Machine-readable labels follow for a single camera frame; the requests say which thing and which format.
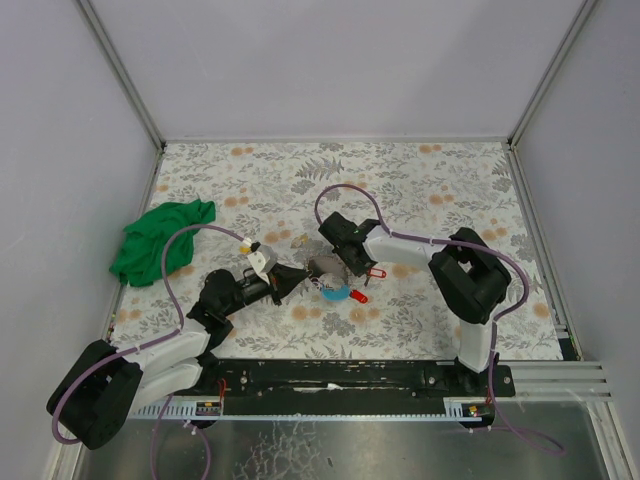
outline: white wall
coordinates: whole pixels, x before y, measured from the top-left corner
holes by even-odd
[[[581,0],[94,0],[169,139],[502,136]]]
[[[2,2],[0,65],[0,477],[31,480],[154,151],[73,2]]]
[[[640,3],[603,0],[520,146],[578,338],[640,452]]]

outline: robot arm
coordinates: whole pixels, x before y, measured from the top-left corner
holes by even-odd
[[[270,247],[249,239],[244,245],[251,267],[243,278],[236,281],[228,270],[211,272],[178,335],[107,363],[71,394],[62,408],[60,423],[87,448],[99,448],[113,438],[130,411],[196,385],[213,357],[209,351],[233,330],[228,315],[266,296],[280,305],[281,299],[309,276],[304,269],[278,263]],[[155,337],[159,340],[167,333]],[[104,340],[90,344],[54,391],[47,411],[53,415],[67,389],[90,367],[130,348],[116,349]]]
[[[458,360],[480,373],[491,357],[491,321],[494,308],[506,297],[511,276],[496,257],[456,246],[431,245],[390,236],[377,220],[361,225],[338,212],[320,226],[320,233],[356,276],[366,274],[376,263],[392,262],[431,271],[447,306],[460,318]],[[478,234],[461,228],[453,240],[486,247]]]

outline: floral fabric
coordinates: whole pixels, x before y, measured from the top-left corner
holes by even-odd
[[[500,143],[265,143],[170,144],[151,207],[162,202],[216,202],[215,224],[269,244],[279,261],[302,266],[313,255],[330,255],[318,233],[313,205],[323,188],[351,183],[373,194],[397,231],[446,237],[475,229],[485,242],[516,259],[531,283],[519,311],[500,320],[497,349],[504,359],[560,359],[554,322],[545,299],[534,249],[527,234]],[[322,201],[360,223],[375,218],[369,201],[340,189]],[[191,265],[171,285],[183,310],[197,300],[206,275],[226,268],[240,278],[248,268],[239,243],[200,231]],[[306,282],[283,305],[261,301],[232,316],[235,329],[214,353],[245,358],[452,359],[459,346],[458,319],[448,310],[427,272],[407,265],[379,265],[388,275],[350,278],[369,302],[329,303]],[[514,278],[504,305],[517,300]],[[138,342],[173,326],[178,316],[161,281],[128,287],[112,340]]]

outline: green towel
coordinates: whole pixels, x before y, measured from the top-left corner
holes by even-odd
[[[118,258],[109,269],[120,283],[146,287],[162,278],[160,261],[167,240],[183,227],[216,219],[213,202],[163,203],[125,227],[126,238]],[[193,236],[198,230],[175,239],[167,254],[167,274],[189,265],[193,259]]]

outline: blue object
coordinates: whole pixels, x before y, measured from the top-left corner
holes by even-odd
[[[341,302],[349,298],[351,290],[347,285],[343,285],[340,290],[332,290],[327,287],[322,287],[322,296],[330,302]]]

